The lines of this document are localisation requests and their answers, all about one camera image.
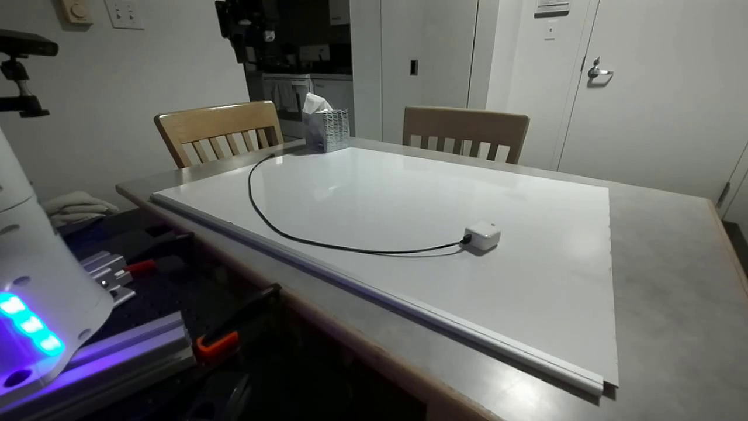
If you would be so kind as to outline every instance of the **floor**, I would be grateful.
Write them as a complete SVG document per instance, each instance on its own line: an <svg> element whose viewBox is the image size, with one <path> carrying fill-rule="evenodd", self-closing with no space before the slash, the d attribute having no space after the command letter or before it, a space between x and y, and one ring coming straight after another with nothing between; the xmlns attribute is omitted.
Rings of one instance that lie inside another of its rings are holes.
<svg viewBox="0 0 748 421"><path fill-rule="evenodd" d="M725 222L725 232L734 246L734 253L739 255L739 260L743 264L743 271L748 274L748 243L746 243L741 227L734 222Z"/></svg>

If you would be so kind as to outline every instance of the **blue light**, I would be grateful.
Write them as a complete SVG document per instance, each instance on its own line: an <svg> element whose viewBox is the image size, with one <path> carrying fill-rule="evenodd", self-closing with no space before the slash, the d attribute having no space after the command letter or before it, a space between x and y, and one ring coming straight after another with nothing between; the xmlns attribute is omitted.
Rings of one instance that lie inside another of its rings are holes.
<svg viewBox="0 0 748 421"><path fill-rule="evenodd" d="M7 316L21 313L26 306L19 297L9 295L9 292L0 292L0 309Z"/></svg>
<svg viewBox="0 0 748 421"><path fill-rule="evenodd" d="M65 344L12 292L0 292L0 316L9 318L19 337L26 337L37 351L58 356Z"/></svg>
<svg viewBox="0 0 748 421"><path fill-rule="evenodd" d="M21 330L28 332L28 334L33 334L33 332L44 330L44 325L42 325L40 318L30 316L26 323L21 323Z"/></svg>
<svg viewBox="0 0 748 421"><path fill-rule="evenodd" d="M42 341L42 348L44 348L47 353L54 353L54 351L61 351L61 348L63 348L63 341L51 334L51 337L47 337L47 339Z"/></svg>

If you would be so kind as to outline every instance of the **light switch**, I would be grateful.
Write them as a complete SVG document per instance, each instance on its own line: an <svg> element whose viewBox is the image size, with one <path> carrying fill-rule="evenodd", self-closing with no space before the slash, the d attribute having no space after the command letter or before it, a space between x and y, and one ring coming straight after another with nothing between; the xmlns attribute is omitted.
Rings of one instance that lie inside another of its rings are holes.
<svg viewBox="0 0 748 421"><path fill-rule="evenodd" d="M63 16L70 26L91 26L89 0L61 0Z"/></svg>
<svg viewBox="0 0 748 421"><path fill-rule="evenodd" d="M122 30L143 30L140 0L108 0L110 21Z"/></svg>

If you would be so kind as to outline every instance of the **table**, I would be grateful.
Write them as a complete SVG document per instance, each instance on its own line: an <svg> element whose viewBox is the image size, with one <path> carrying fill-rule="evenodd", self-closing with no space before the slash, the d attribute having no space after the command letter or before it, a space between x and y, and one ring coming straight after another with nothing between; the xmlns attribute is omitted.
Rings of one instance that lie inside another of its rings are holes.
<svg viewBox="0 0 748 421"><path fill-rule="evenodd" d="M281 283L292 309L428 405L430 419L743 419L748 290L711 201L376 140L355 147L610 187L619 346L615 400L587 402L404 316L150 203L150 194L273 150L117 185L248 281Z"/></svg>

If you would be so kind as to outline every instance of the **whiteboard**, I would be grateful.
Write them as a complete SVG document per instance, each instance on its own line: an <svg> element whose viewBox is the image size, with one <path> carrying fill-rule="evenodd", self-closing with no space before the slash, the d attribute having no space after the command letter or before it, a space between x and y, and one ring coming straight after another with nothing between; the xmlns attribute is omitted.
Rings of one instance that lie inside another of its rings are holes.
<svg viewBox="0 0 748 421"><path fill-rule="evenodd" d="M425 248L458 241L470 225L500 227L489 255L381 257L273 234L248 201L248 173L187 182L152 201L573 386L617 386L605 187L358 147L283 154L255 171L262 213L302 239Z"/></svg>

